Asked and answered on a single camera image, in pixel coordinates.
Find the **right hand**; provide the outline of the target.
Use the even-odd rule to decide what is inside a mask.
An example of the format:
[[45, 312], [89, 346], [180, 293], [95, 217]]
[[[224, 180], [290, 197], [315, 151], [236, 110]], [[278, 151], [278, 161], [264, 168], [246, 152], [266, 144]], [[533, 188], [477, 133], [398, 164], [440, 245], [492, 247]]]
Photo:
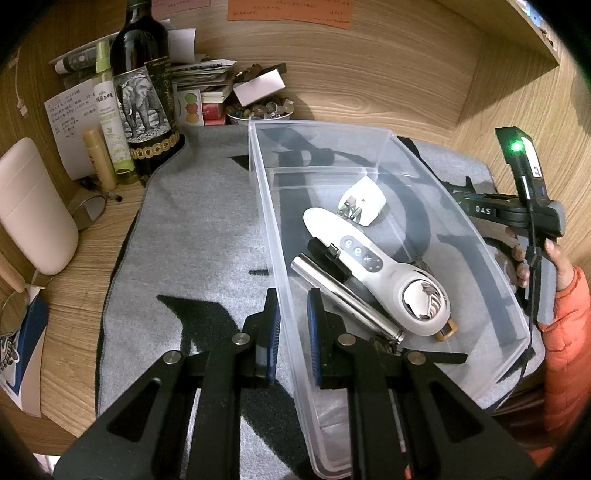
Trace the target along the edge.
[[[574, 266], [555, 241], [547, 239], [545, 251], [556, 268], [556, 291], [563, 291], [573, 281]], [[517, 284], [519, 287], [525, 288], [529, 285], [530, 278], [529, 268], [525, 264], [525, 251], [520, 245], [516, 245], [512, 250], [512, 256], [518, 262], [516, 268]]]

